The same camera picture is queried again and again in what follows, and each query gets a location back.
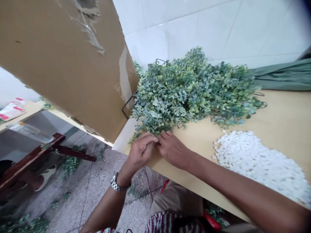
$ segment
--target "khaki pants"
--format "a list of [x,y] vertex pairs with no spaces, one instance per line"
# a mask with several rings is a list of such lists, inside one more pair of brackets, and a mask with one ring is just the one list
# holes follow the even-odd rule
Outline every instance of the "khaki pants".
[[[169,181],[163,193],[154,197],[150,216],[159,212],[177,213],[182,216],[203,216],[203,198],[185,187]],[[243,223],[222,229],[229,233],[263,233],[255,226]]]

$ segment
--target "red and white packaging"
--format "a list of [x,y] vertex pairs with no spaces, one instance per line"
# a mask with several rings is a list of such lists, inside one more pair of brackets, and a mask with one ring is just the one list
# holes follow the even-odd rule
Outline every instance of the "red and white packaging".
[[0,110],[0,119],[4,121],[12,120],[20,115],[26,113],[23,108],[25,101],[23,99],[16,98],[16,101],[10,102],[4,109]]

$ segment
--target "green leaf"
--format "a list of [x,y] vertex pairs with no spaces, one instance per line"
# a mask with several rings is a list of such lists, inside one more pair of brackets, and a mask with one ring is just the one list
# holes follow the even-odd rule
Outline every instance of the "green leaf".
[[242,124],[243,117],[249,119],[262,106],[252,95],[259,87],[247,67],[207,64],[200,47],[171,62],[156,60],[148,68],[139,81],[131,115],[141,126],[136,127],[137,135],[185,128],[206,117],[226,128]]

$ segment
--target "white pebble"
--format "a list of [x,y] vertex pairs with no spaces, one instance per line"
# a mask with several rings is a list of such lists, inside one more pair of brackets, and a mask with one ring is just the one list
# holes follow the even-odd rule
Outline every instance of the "white pebble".
[[264,147],[252,131],[232,131],[214,142],[219,165],[253,179],[311,209],[311,186],[294,160]]

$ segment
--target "finger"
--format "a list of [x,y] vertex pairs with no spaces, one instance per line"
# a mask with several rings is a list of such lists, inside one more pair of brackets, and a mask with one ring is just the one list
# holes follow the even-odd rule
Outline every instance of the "finger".
[[164,140],[165,140],[165,139],[161,136],[161,134],[158,135],[157,138],[159,139],[159,143],[160,143],[160,144],[162,144],[162,143],[164,142]]
[[139,139],[139,144],[146,146],[148,143],[150,142],[154,142],[157,143],[159,141],[159,139],[154,136],[153,134],[149,133],[148,135],[142,137],[141,139]]
[[161,133],[161,136],[162,136],[164,139],[169,138],[169,135],[167,135],[166,132],[162,132],[162,133]]
[[145,136],[147,136],[147,135],[152,135],[152,133],[149,133],[149,132],[142,132],[142,133],[139,135],[138,139],[141,139],[141,138],[143,138],[143,137],[145,137]]
[[169,136],[173,136],[173,133],[171,131],[167,131],[166,134]]
[[164,154],[164,152],[165,152],[164,146],[161,145],[161,144],[159,144],[159,143],[157,143],[157,144],[155,145],[155,148],[156,148],[156,150],[160,153],[160,155],[163,156],[163,154]]
[[149,160],[151,158],[151,152],[154,147],[154,143],[150,142],[147,144],[146,149],[144,150],[142,157]]

